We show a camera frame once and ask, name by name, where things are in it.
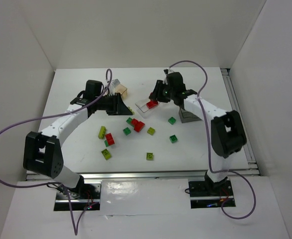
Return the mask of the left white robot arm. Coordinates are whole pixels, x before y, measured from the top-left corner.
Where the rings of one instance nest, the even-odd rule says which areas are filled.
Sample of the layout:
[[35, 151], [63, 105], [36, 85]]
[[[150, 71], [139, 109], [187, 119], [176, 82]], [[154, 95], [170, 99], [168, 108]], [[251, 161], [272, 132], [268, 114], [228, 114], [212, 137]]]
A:
[[102, 88], [102, 82], [88, 80], [85, 90], [70, 102], [62, 116], [42, 131], [32, 131], [26, 136], [24, 169], [60, 183], [62, 192], [69, 191], [79, 197], [94, 194], [94, 186], [86, 184], [82, 175], [64, 165], [62, 145], [71, 133], [96, 111], [105, 111], [109, 116], [133, 115], [120, 93], [105, 95]]

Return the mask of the orange transparent container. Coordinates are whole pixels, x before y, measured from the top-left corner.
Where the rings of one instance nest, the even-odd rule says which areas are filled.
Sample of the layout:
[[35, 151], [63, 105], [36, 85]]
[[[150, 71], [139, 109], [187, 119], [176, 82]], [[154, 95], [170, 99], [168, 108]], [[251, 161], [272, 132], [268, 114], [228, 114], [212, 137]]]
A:
[[118, 79], [113, 79], [111, 81], [109, 91], [111, 95], [119, 93], [123, 100], [125, 100], [128, 97], [128, 89], [124, 85], [122, 85]]

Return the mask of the red lego long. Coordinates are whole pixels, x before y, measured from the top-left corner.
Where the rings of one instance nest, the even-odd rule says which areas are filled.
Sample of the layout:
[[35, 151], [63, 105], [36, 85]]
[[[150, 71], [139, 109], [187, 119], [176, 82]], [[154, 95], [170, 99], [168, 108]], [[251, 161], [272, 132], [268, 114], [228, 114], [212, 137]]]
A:
[[146, 106], [148, 109], [152, 109], [152, 108], [158, 106], [158, 101], [149, 101], [148, 103], [146, 103]]

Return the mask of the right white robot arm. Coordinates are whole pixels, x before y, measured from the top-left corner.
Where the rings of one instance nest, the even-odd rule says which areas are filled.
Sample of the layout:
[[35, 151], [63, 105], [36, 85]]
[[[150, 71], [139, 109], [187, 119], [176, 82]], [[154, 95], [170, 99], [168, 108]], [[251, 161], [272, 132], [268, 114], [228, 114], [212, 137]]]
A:
[[200, 118], [208, 133], [208, 171], [204, 175], [206, 190], [214, 194], [226, 183], [234, 155], [247, 143], [239, 113], [227, 112], [186, 89], [179, 72], [164, 70], [165, 79], [157, 80], [149, 99], [161, 103], [173, 101], [180, 109]]

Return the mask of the grey transparent container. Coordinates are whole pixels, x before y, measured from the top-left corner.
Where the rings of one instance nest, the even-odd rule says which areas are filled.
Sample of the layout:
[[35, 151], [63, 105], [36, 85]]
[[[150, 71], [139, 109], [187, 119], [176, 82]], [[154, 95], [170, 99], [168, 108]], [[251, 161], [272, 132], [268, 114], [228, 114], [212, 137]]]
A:
[[194, 115], [193, 113], [189, 111], [184, 110], [182, 107], [179, 108], [178, 115], [181, 120], [181, 123], [202, 121], [201, 118], [199, 118], [198, 116]]

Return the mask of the clear transparent container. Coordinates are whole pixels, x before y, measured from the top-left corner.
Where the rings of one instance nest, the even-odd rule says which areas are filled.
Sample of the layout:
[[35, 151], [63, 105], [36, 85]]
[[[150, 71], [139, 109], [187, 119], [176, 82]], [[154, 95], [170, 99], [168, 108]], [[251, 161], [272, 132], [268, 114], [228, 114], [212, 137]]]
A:
[[159, 105], [160, 103], [156, 103], [150, 99], [140, 100], [135, 103], [137, 112], [144, 119], [148, 118], [155, 111], [155, 109], [158, 108]]

